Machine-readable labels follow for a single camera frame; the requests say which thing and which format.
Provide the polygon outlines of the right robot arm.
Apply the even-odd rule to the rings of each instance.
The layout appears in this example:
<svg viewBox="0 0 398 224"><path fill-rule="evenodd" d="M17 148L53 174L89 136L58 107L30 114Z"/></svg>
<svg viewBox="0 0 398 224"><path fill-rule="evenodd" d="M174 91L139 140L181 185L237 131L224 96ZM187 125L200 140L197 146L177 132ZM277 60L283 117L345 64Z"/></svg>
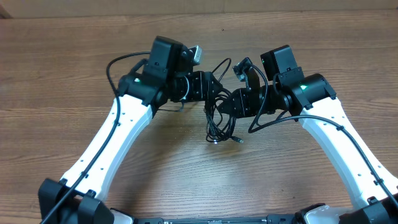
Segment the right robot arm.
<svg viewBox="0 0 398 224"><path fill-rule="evenodd" d="M232 92L220 111L252 118L249 132L263 128L259 118L299 122L316 140L342 179L351 208L317 203L295 213L292 223L396 223L397 178L367 147L347 118L336 91L323 75L305 76L290 46L261 55L262 67L245 58L233 70L246 86Z"/></svg>

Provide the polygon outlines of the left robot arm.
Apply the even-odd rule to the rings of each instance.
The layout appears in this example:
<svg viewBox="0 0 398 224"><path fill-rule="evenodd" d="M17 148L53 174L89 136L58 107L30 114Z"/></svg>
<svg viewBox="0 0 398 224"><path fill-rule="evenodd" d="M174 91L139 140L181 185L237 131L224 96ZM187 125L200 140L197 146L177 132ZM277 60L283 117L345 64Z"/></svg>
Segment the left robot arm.
<svg viewBox="0 0 398 224"><path fill-rule="evenodd" d="M135 223L108 208L110 186L133 142L168 101L204 101L219 87L211 72L194 71L202 49L157 36L142 59L111 84L115 95L103 125L59 181L45 179L38 196L42 223Z"/></svg>

